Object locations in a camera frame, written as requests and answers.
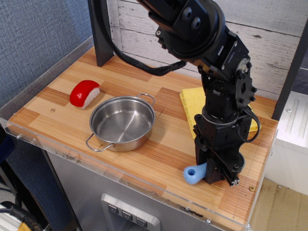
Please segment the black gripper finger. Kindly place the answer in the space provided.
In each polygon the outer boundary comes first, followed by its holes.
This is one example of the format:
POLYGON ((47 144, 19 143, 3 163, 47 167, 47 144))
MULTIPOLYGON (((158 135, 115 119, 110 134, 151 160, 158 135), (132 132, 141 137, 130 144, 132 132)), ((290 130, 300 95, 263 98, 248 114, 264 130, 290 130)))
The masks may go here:
POLYGON ((207 162, 208 147, 201 136, 196 136, 195 143, 195 159, 196 164, 201 165, 207 162))
POLYGON ((208 158, 206 162, 205 181, 208 184, 217 181, 227 180, 229 183, 230 174, 227 166, 215 158, 208 158))

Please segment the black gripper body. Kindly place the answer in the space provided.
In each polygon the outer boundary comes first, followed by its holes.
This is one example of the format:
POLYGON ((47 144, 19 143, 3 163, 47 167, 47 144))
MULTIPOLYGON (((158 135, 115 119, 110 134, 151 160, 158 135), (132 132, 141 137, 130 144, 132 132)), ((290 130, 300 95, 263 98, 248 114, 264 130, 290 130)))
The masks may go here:
POLYGON ((247 141, 252 121, 252 109, 247 106, 240 112, 231 115, 231 120, 222 120, 213 117, 204 106, 201 114, 194 119, 196 125, 193 131, 201 136, 208 147, 207 158, 215 158, 225 164, 229 170, 230 183, 233 187, 239 184, 238 174, 245 165, 244 156, 240 147, 247 141))

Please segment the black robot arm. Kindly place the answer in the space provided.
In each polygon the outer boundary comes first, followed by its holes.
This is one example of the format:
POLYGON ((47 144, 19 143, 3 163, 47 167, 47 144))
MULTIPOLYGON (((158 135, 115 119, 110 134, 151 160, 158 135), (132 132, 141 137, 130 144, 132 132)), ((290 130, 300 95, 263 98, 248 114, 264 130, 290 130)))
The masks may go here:
POLYGON ((205 105, 197 114, 196 163, 205 170, 208 184, 226 180, 239 184, 245 165, 240 147, 249 143, 252 121, 249 104, 256 88, 250 77, 249 51, 230 31, 213 0, 143 0, 149 17, 158 24, 159 43, 176 58, 198 68, 205 92, 205 105))

